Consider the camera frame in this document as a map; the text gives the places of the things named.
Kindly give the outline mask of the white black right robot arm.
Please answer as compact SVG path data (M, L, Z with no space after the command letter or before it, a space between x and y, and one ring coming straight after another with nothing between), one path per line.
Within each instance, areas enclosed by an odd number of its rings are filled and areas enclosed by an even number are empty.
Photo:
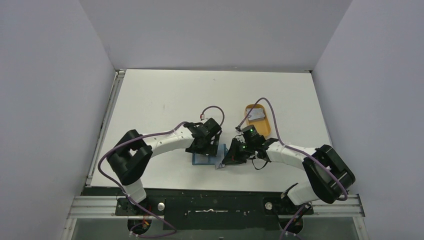
M244 164L254 158L305 172L307 182L294 183L283 193L281 207L286 213L293 214L301 205L316 200L327 204L345 201L348 188L356 181L353 172L330 145L300 147L283 144L277 138L265 138L253 125L243 128L241 136L243 139L232 139L223 165Z

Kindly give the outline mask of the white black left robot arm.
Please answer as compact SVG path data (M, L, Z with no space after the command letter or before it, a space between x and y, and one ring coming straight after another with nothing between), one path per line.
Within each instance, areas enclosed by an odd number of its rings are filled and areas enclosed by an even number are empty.
M222 127L213 118L181 122L165 132L142 135L132 129L125 133L101 161L107 161L117 176L116 183L129 198L128 208L136 215L147 211L147 193L141 177L151 158L178 149L187 153L215 156Z

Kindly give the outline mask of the blue leather card holder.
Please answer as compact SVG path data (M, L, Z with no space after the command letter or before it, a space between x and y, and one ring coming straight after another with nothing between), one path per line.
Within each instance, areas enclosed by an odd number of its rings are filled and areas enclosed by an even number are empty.
M228 148L225 143L220 143L217 149L216 156L192 154L192 165L193 166L215 166L219 168L225 155L228 153Z

